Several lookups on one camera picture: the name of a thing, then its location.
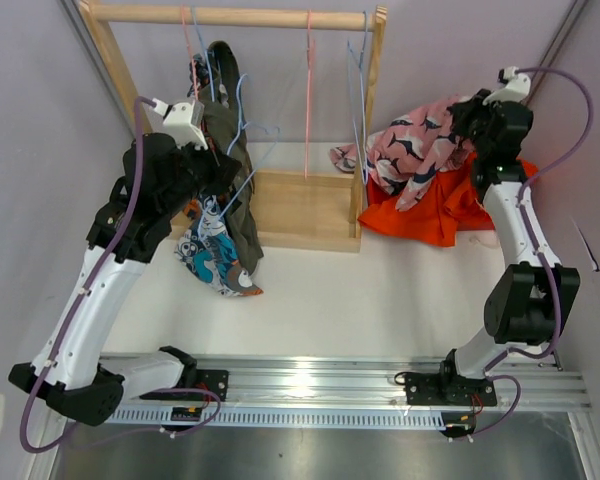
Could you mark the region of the pink shark print shorts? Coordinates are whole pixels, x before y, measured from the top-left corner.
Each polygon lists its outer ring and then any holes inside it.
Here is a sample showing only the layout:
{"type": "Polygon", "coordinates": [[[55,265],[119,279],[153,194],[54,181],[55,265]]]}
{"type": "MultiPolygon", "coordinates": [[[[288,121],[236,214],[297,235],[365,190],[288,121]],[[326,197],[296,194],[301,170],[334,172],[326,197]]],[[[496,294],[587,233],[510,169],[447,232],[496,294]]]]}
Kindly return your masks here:
{"type": "Polygon", "coordinates": [[[414,210],[435,198],[436,176],[459,170],[473,150],[452,132],[451,107],[468,100],[452,95],[419,106],[371,134],[363,152],[351,143],[331,149],[329,159],[344,173],[362,165],[369,183],[396,198],[395,211],[414,210]]]}

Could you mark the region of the orange shorts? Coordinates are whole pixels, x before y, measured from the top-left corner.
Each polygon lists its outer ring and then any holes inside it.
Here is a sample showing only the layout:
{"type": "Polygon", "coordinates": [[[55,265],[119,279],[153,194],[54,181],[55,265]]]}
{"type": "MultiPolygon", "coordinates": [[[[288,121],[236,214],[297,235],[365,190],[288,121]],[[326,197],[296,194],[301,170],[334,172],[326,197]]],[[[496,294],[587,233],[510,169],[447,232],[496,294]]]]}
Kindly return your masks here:
{"type": "Polygon", "coordinates": [[[460,231],[493,231],[470,182],[474,159],[470,154],[460,169],[436,174],[422,200],[407,211],[396,209],[395,196],[374,183],[368,185],[370,205],[358,217],[360,225],[381,235],[440,248],[453,247],[460,231]]]}

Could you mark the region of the olive green shorts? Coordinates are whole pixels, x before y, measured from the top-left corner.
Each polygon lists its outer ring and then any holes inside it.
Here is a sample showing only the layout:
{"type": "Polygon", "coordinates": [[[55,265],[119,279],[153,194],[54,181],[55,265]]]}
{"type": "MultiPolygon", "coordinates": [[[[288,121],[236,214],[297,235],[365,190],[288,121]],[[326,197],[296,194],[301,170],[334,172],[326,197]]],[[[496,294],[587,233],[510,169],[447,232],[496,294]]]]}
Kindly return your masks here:
{"type": "Polygon", "coordinates": [[[240,69],[234,53],[225,41],[211,43],[207,53],[213,82],[202,88],[199,99],[204,105],[204,121],[214,145],[223,154],[241,163],[241,170],[234,177],[231,188],[237,199],[224,215],[224,220],[240,263],[252,274],[264,253],[250,207],[255,180],[248,177],[253,172],[253,166],[247,151],[247,135],[239,129],[239,124],[244,121],[244,115],[239,112],[236,93],[240,69]]]}

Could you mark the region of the light blue wire hanger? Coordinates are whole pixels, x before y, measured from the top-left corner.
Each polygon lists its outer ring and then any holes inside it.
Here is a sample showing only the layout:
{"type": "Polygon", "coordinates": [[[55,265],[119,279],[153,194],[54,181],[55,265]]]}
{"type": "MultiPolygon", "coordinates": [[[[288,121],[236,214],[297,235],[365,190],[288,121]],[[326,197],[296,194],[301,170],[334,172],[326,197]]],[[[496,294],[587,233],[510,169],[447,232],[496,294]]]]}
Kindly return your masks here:
{"type": "Polygon", "coordinates": [[[349,106],[351,112],[351,121],[355,139],[355,155],[357,167],[360,168],[361,182],[363,185],[368,183],[368,167],[366,155],[366,134],[367,121],[365,114],[365,80],[363,78],[363,66],[365,61],[367,39],[369,34],[368,27],[369,15],[366,10],[363,11],[363,40],[358,50],[354,49],[353,42],[347,40],[347,88],[349,95],[349,106]]]}

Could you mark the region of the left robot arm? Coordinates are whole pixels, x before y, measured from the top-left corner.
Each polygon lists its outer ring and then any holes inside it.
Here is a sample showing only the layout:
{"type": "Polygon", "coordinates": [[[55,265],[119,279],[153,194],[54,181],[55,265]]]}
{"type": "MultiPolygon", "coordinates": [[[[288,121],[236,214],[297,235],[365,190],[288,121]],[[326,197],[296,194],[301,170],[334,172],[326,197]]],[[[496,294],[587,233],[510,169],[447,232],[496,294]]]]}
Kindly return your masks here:
{"type": "Polygon", "coordinates": [[[8,379],[76,422],[99,426],[133,398],[189,398],[197,362],[166,346],[122,361],[101,352],[133,285],[171,235],[172,219],[199,194],[223,194],[240,161],[216,148],[178,146],[165,133],[144,134],[122,156],[123,176],[96,213],[81,272],[65,311],[36,358],[8,379]]]}

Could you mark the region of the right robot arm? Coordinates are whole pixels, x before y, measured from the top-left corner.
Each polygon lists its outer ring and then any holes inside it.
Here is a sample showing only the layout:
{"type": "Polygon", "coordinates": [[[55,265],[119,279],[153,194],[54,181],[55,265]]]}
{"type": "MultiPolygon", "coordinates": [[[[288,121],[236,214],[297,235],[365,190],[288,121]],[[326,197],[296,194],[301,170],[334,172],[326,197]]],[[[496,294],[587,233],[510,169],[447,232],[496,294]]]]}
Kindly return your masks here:
{"type": "Polygon", "coordinates": [[[474,147],[471,184],[495,227],[505,262],[485,302],[483,327],[440,365],[438,395],[455,404],[490,387],[488,372],[509,354],[543,359],[555,351],[580,277],[549,246],[518,158],[533,123],[531,110],[502,91],[482,89],[449,111],[452,134],[474,147]]]}

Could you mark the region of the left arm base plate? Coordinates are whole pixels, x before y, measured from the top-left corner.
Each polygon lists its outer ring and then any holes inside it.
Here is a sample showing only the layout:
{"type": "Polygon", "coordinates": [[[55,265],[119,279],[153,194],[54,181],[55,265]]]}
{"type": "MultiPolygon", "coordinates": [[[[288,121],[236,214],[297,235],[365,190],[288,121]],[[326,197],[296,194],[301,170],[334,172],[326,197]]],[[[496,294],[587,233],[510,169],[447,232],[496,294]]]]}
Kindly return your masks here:
{"type": "MultiPolygon", "coordinates": [[[[198,389],[211,391],[220,397],[222,401],[226,399],[229,387],[229,372],[227,370],[209,370],[198,369],[194,376],[190,375],[181,379],[175,389],[198,389]]],[[[143,400],[160,401],[212,401],[209,396],[195,392],[150,392],[140,396],[143,400]]]]}

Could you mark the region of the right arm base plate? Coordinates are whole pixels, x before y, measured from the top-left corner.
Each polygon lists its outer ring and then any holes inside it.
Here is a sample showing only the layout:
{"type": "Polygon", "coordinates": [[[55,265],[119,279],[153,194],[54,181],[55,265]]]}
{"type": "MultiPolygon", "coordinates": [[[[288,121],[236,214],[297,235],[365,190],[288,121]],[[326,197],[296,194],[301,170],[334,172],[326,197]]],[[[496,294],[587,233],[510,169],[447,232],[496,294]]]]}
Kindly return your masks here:
{"type": "Polygon", "coordinates": [[[394,375],[411,406],[486,406],[495,407],[493,383],[486,379],[467,379],[456,374],[403,371],[394,375]]]}

